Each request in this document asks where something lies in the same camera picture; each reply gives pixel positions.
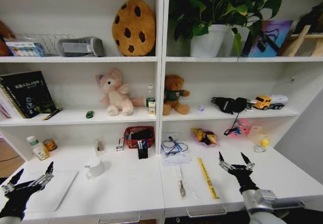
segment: black book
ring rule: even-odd
[[[26,118],[56,110],[41,71],[0,75],[0,84]]]

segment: yellow tape measure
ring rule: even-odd
[[[203,164],[202,159],[198,157],[197,158],[197,161],[200,164],[200,167],[201,167],[201,169],[203,171],[203,174],[204,174],[204,177],[205,177],[205,181],[207,183],[208,188],[210,189],[210,192],[211,192],[211,195],[212,195],[213,199],[219,199],[219,197],[217,196],[216,191],[215,191],[215,189],[213,187],[213,184],[211,182],[211,179],[208,176],[207,171],[206,171],[206,169],[204,167],[204,164]]]

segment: plastic bottle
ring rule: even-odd
[[[153,93],[153,85],[148,85],[148,91],[146,94],[146,107],[149,108],[149,102],[155,102],[155,95]]]
[[[42,142],[39,142],[35,136],[27,137],[27,142],[30,143],[30,145],[32,146],[32,151],[40,160],[49,158],[48,149],[44,146]]]

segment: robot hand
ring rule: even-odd
[[[252,174],[252,168],[254,163],[251,163],[246,155],[241,153],[243,160],[247,165],[229,164],[224,161],[222,154],[219,152],[220,167],[222,167],[228,173],[234,175],[240,185],[240,193],[245,190],[257,190],[259,189],[256,184],[251,180],[250,175]]]
[[[24,210],[26,209],[27,201],[30,196],[40,190],[43,190],[46,184],[54,177],[53,162],[50,163],[44,175],[41,175],[38,179],[33,181],[16,184],[24,169],[20,170],[14,175],[7,185],[2,186],[2,190],[5,192],[5,196],[8,201],[2,211],[0,212],[0,218],[5,216],[19,217],[21,220],[24,218]]]

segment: red basket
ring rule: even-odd
[[[147,129],[150,129],[150,131],[152,132],[152,138],[147,139],[148,147],[151,147],[154,140],[155,140],[155,131],[153,130],[153,127],[143,127],[143,126],[140,126],[140,127],[128,127],[125,130],[125,132],[123,134],[123,139],[125,140],[125,143],[128,145],[128,147],[129,148],[137,148],[138,147],[138,144],[137,144],[138,140],[126,140],[126,135],[127,134],[130,134],[130,132],[138,133],[138,132],[142,132],[142,131],[147,130]]]

